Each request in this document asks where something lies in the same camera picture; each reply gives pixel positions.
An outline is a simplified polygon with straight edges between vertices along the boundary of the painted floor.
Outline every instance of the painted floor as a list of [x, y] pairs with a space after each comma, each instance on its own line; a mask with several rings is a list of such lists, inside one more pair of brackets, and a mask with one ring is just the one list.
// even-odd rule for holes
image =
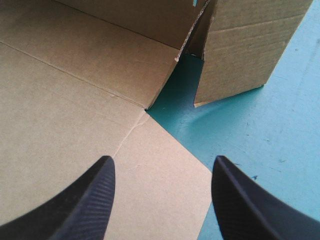
[[[210, 170], [225, 155], [320, 221], [320, 0], [264, 87], [194, 108], [202, 64], [184, 56], [148, 113]], [[212, 206], [198, 239], [222, 239]]]

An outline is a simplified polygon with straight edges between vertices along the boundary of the teal floor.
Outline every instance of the teal floor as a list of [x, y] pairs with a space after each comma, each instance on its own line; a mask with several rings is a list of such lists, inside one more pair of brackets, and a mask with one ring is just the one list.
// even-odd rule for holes
[[[320, 0], [264, 87], [194, 108], [202, 64], [184, 56], [148, 113], [208, 169], [225, 155], [320, 221]], [[222, 239], [212, 206], [198, 239]]]

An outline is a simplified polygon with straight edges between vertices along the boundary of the cardboard edge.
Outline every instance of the cardboard edge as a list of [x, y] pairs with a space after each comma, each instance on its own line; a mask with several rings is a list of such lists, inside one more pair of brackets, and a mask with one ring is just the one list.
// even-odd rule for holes
[[261, 87], [263, 87], [263, 86], [267, 83], [267, 81], [266, 81], [264, 84], [262, 84], [262, 85], [256, 86], [256, 87], [251, 88], [251, 89], [249, 89], [249, 90], [247, 90], [247, 91], [238, 92], [238, 93], [236, 93], [236, 94], [234, 94], [234, 95], [231, 95], [231, 96], [220, 97], [220, 98], [217, 98], [217, 99], [215, 99], [215, 100], [209, 100], [209, 101], [199, 101], [199, 102], [196, 102], [196, 101], [195, 101], [195, 102], [193, 103], [193, 106], [194, 106], [195, 108], [198, 108], [198, 107], [201, 107], [201, 106], [206, 105], [206, 104], [210, 104], [210, 103], [215, 102], [215, 101], [232, 98], [232, 97], [237, 96], [237, 95], [239, 95], [239, 94], [243, 94], [243, 93], [249, 92], [249, 91], [251, 91], [251, 90], [255, 90], [255, 89], [261, 88]]
[[210, 3], [211, 1], [213, 1], [213, 0], [207, 0], [207, 1], [205, 2], [205, 4], [203, 5], [200, 13], [198, 14], [198, 16], [196, 17], [196, 19], [194, 20], [194, 22], [193, 22], [193, 24], [192, 24], [192, 26], [191, 26], [188, 34], [187, 34], [187, 36], [186, 36], [186, 38], [185, 38], [182, 46], [181, 46], [181, 49], [180, 49], [177, 57], [174, 59], [176, 62], [179, 62], [179, 59], [180, 59], [181, 55], [183, 55], [183, 54], [185, 53], [185, 51], [187, 50], [188, 45], [190, 44], [190, 41], [192, 40], [192, 38], [193, 38], [193, 36], [194, 36], [194, 34], [195, 34], [198, 26], [199, 26], [199, 23], [201, 22], [202, 16], [204, 15], [204, 12], [205, 12], [205, 10], [207, 9], [207, 7], [208, 7], [208, 5], [209, 5], [209, 3]]

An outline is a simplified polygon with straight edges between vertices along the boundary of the cardboard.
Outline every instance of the cardboard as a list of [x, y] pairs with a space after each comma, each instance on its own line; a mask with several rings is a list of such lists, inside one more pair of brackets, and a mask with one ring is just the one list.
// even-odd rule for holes
[[0, 225], [113, 156], [143, 108], [0, 44]]
[[57, 2], [2, 1], [0, 225], [110, 155], [107, 239], [196, 239], [211, 173], [144, 109], [177, 52]]
[[211, 203], [211, 172], [200, 161], [147, 114], [114, 159], [105, 239], [197, 239]]
[[263, 84], [310, 0], [212, 0], [201, 16], [202, 0], [62, 1], [91, 15], [51, 0], [0, 3], [0, 225], [110, 155], [108, 239], [196, 239], [211, 173], [145, 109], [185, 41], [205, 59], [196, 105]]
[[145, 109], [179, 52], [50, 0], [3, 0], [0, 23], [1, 42]]
[[63, 4], [180, 49], [206, 0], [58, 0]]
[[217, 1], [194, 105], [265, 84], [311, 2]]
[[312, 0], [203, 0], [196, 7], [184, 0], [59, 2], [180, 49], [179, 55], [188, 36], [187, 52], [204, 59], [198, 107], [265, 84]]

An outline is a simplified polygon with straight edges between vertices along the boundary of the corrugated cardboard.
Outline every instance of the corrugated cardboard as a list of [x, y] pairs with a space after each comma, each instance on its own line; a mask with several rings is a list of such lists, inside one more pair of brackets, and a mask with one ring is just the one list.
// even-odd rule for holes
[[178, 54], [50, 0], [2, 0], [0, 24], [1, 42], [145, 109]]
[[144, 109], [178, 50], [50, 0], [0, 5], [0, 225], [110, 155], [107, 239], [196, 239], [211, 173]]
[[194, 105], [265, 84], [312, 0], [218, 0]]
[[144, 115], [115, 156], [116, 194], [105, 239], [196, 240], [211, 173]]
[[58, 0], [109, 23], [180, 49], [205, 0]]
[[[196, 7], [185, 0], [59, 2], [180, 49], [206, 1]], [[209, 1], [187, 46], [204, 58], [194, 105], [265, 84], [311, 2]]]
[[196, 239], [211, 173], [144, 109], [185, 40], [205, 53], [196, 105], [262, 85], [310, 0], [212, 0], [202, 16], [201, 0], [63, 2], [109, 22], [56, 1], [0, 0], [0, 224], [110, 155], [108, 239]]

